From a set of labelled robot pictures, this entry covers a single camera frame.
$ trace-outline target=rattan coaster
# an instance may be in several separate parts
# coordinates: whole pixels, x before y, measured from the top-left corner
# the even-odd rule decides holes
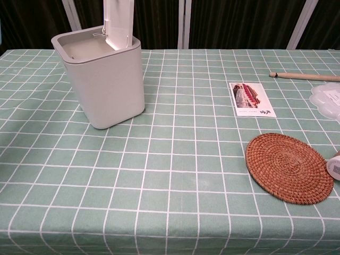
[[[245,161],[255,181],[286,202],[318,203],[333,188],[324,158],[309,145],[286,135],[255,137],[246,148]]]

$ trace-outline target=white lid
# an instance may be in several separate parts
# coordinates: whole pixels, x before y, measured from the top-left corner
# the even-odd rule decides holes
[[[318,107],[320,114],[340,122],[340,84],[330,82],[312,88],[309,100]]]
[[[132,45],[134,0],[104,0],[106,42],[114,50]]]

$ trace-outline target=wooden rolling pin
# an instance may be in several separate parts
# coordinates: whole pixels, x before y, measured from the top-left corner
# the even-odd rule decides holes
[[[287,79],[301,79],[301,80],[315,80],[315,81],[340,81],[340,76],[333,76],[333,75],[271,72],[269,76],[274,77],[274,78],[280,77],[280,78],[287,78]]]

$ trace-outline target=table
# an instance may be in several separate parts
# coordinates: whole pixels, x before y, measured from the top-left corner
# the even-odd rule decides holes
[[[0,58],[0,254],[340,254],[340,184],[312,206],[249,175],[255,136],[296,137],[326,159],[340,124],[309,102],[340,75],[335,50],[143,50],[145,111],[94,129],[53,50]],[[228,82],[261,82],[277,118],[236,117]]]

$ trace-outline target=plastic bin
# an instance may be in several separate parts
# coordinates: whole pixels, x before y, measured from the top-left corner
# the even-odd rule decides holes
[[[92,126],[105,129],[143,112],[144,93],[140,41],[113,50],[102,26],[52,38],[71,86]]]

